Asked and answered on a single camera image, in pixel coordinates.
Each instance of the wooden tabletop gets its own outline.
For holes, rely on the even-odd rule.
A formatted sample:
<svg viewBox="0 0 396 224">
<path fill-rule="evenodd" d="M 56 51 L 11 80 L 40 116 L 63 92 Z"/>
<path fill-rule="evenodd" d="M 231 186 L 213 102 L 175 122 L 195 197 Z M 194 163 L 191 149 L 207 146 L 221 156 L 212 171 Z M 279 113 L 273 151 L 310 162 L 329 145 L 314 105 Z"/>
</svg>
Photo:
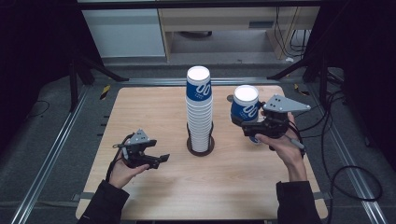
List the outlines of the wooden tabletop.
<svg viewBox="0 0 396 224">
<path fill-rule="evenodd" d="M 274 93 L 283 95 L 278 86 L 256 86 L 260 100 Z M 123 189 L 130 193 L 122 210 L 129 220 L 194 219 L 276 219 L 278 202 L 276 182 L 288 182 L 282 160 L 267 145 L 258 146 L 230 121 L 231 103 L 227 96 L 236 86 L 214 86 L 211 154 L 197 157 L 187 150 L 188 132 L 185 87 L 123 88 L 111 112 L 102 142 L 84 192 L 95 192 L 106 176 L 117 150 L 112 146 L 139 128 L 155 147 L 145 153 L 159 157 L 170 154 L 158 170 L 147 170 Z M 318 183 L 307 156 L 304 162 L 312 190 Z M 80 200 L 76 216 L 85 211 L 89 200 Z M 316 200 L 320 217 L 327 216 L 323 200 Z"/>
</svg>

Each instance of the cup stack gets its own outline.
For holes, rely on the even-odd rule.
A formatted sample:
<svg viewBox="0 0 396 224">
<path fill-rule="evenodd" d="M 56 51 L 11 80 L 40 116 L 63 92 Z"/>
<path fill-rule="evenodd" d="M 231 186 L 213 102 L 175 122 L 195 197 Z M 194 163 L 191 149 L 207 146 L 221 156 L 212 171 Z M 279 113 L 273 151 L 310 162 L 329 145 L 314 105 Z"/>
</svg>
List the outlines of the cup stack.
<svg viewBox="0 0 396 224">
<path fill-rule="evenodd" d="M 206 67 L 194 66 L 187 72 L 186 107 L 187 148 L 193 155 L 207 155 L 213 150 L 214 140 L 211 136 L 213 96 L 210 72 Z"/>
</svg>

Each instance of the hand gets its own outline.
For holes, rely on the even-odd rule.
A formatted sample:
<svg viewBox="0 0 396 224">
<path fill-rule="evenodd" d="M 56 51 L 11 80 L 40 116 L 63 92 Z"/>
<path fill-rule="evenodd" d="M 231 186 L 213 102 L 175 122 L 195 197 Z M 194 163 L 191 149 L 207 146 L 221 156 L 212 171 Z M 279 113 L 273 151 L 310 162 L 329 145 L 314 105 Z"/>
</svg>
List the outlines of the hand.
<svg viewBox="0 0 396 224">
<path fill-rule="evenodd" d="M 294 116 L 291 113 L 288 113 L 288 117 L 291 122 L 295 123 Z M 288 129 L 285 135 L 298 139 L 295 132 L 291 129 Z M 289 181 L 305 181 L 307 180 L 307 176 L 300 149 L 288 137 L 282 136 L 274 139 L 259 133 L 255 135 L 256 139 L 274 148 L 279 158 L 288 168 Z"/>
<path fill-rule="evenodd" d="M 122 189 L 132 178 L 149 168 L 148 164 L 138 166 L 134 169 L 129 168 L 122 160 L 121 155 L 122 151 L 120 151 L 117 157 L 117 161 L 114 164 L 113 171 L 108 181 L 109 184 L 118 189 Z"/>
</svg>

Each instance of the black sleeve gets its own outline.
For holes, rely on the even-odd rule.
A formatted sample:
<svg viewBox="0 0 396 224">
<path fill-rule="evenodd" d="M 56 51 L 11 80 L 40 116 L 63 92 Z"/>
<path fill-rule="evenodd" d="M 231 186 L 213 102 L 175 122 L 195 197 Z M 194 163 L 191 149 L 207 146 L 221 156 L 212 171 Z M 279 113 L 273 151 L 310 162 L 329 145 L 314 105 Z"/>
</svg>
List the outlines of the black sleeve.
<svg viewBox="0 0 396 224">
<path fill-rule="evenodd" d="M 102 180 L 78 224 L 120 224 L 121 211 L 129 194 Z"/>
<path fill-rule="evenodd" d="M 311 186 L 308 181 L 276 184 L 277 220 L 279 224 L 321 223 Z"/>
</svg>

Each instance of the aluminum rail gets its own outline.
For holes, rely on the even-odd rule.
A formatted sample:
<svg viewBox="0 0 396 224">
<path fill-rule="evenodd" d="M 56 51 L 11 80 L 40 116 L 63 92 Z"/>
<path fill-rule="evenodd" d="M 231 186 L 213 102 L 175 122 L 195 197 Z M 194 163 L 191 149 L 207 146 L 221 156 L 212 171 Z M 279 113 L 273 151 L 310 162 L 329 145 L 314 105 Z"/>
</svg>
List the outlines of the aluminum rail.
<svg viewBox="0 0 396 224">
<path fill-rule="evenodd" d="M 79 96 L 79 103 L 77 104 L 76 109 L 70 112 L 69 115 L 67 116 L 64 122 L 64 126 L 62 127 L 58 136 L 56 137 L 55 142 L 53 143 L 47 158 L 44 160 L 40 170 L 37 173 L 37 176 L 35 177 L 35 181 L 33 182 L 32 186 L 29 188 L 26 195 L 23 197 L 23 200 L 20 203 L 20 205 L 18 206 L 14 214 L 14 217 L 12 218 L 11 221 L 12 224 L 25 223 L 30 213 L 32 212 L 33 207 L 35 206 L 35 202 L 37 201 L 37 198 L 41 190 L 44 188 L 44 185 L 46 184 L 50 172 L 55 162 L 57 161 L 59 154 L 62 151 L 64 142 L 66 141 L 68 135 L 70 134 L 70 131 L 76 121 L 76 118 L 82 108 L 82 105 L 85 102 L 86 95 L 90 87 L 89 86 L 83 86 L 83 87 L 84 88 L 82 88 L 81 90 L 81 94 Z"/>
<path fill-rule="evenodd" d="M 213 86 L 234 85 L 275 85 L 280 83 L 302 82 L 302 77 L 289 77 L 286 80 L 270 80 L 266 77 L 212 77 L 210 82 Z M 116 85 L 126 86 L 185 86 L 186 78 L 130 78 L 129 81 L 117 82 Z"/>
<path fill-rule="evenodd" d="M 307 85 L 308 89 L 310 92 L 315 92 L 313 87 L 311 85 Z M 313 97 L 315 101 L 317 102 L 318 105 L 320 105 L 320 102 L 318 100 L 318 97 L 313 94 Z M 320 112 L 322 115 L 324 115 L 323 108 L 320 107 Z M 337 149 L 338 155 L 341 158 L 342 163 L 347 166 L 347 165 L 357 165 L 355 160 L 353 159 L 352 155 L 349 153 L 349 150 L 347 149 L 346 144 L 343 141 L 343 138 L 341 137 L 341 134 L 338 132 L 337 128 L 333 124 L 330 128 L 330 133 L 332 137 L 332 141 L 335 144 L 335 147 Z M 352 182 L 353 187 L 356 190 L 356 193 L 358 194 L 359 197 L 361 198 L 374 198 L 374 194 L 371 191 L 368 183 L 364 179 L 364 176 L 360 170 L 346 170 L 346 173 L 349 176 L 350 181 Z M 361 202 L 363 205 L 363 208 L 366 210 L 367 216 L 370 218 L 370 221 L 373 224 L 388 224 L 387 219 L 384 216 L 384 213 L 382 212 L 381 208 L 379 207 L 379 204 L 377 202 Z"/>
<path fill-rule="evenodd" d="M 142 1 L 63 3 L 57 7 L 78 7 L 81 10 L 197 8 L 197 7 L 322 7 L 344 3 L 346 0 L 223 0 L 223 1 Z"/>
</svg>

